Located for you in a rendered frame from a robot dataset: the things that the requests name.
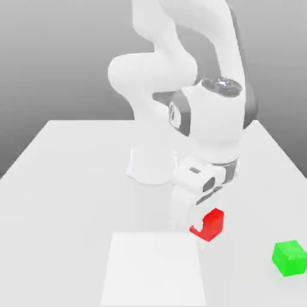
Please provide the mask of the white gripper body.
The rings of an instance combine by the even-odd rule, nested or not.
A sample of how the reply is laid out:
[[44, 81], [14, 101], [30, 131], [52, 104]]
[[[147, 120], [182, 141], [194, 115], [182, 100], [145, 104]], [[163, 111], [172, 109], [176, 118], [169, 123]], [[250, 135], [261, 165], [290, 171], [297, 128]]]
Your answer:
[[203, 228], [203, 218], [216, 208], [215, 198], [221, 187], [208, 194], [193, 194], [175, 186], [170, 197], [170, 217], [167, 224], [171, 231], [189, 231], [193, 226], [197, 231]]

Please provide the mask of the small red cube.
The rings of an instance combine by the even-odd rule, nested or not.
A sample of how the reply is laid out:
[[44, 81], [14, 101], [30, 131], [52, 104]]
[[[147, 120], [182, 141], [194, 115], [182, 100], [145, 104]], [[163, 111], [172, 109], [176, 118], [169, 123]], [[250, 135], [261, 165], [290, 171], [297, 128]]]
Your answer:
[[190, 226], [189, 231], [200, 239], [210, 242], [222, 232], [224, 223], [224, 212], [217, 208], [205, 214], [202, 219], [202, 228], [197, 230], [194, 225]]

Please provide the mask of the small green cube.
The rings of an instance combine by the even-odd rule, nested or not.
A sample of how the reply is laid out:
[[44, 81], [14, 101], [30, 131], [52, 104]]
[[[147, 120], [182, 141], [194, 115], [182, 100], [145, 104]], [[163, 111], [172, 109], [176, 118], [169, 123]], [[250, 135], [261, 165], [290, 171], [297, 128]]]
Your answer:
[[277, 242], [272, 262], [283, 277], [301, 275], [307, 271], [307, 252], [297, 240]]

